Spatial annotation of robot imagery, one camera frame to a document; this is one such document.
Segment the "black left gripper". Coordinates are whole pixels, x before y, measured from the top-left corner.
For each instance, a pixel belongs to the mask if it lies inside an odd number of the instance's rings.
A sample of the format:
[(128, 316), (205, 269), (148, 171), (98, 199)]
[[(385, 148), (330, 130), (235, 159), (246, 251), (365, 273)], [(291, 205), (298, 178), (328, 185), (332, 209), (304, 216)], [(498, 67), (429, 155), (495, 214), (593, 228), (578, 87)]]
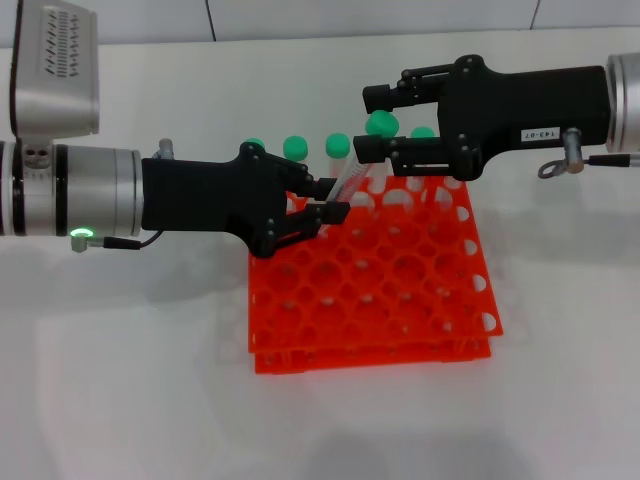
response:
[(314, 178), (307, 165), (249, 144), (229, 162), (145, 158), (141, 166), (144, 230), (229, 233), (258, 258), (316, 238), (350, 211), (330, 201), (286, 213), (288, 193), (326, 201), (336, 179)]

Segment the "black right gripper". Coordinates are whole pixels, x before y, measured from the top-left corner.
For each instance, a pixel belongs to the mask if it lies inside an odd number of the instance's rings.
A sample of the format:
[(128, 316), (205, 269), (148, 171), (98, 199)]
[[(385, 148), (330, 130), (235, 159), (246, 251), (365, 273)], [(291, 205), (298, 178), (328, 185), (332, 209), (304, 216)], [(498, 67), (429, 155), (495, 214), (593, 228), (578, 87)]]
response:
[(396, 86), (367, 86), (367, 113), (435, 103), (440, 138), (353, 139), (361, 164), (389, 160), (396, 177), (452, 176), (472, 181), (508, 151), (562, 146), (568, 129), (584, 145), (606, 143), (611, 107), (605, 69), (586, 66), (498, 73), (482, 57), (405, 69)]

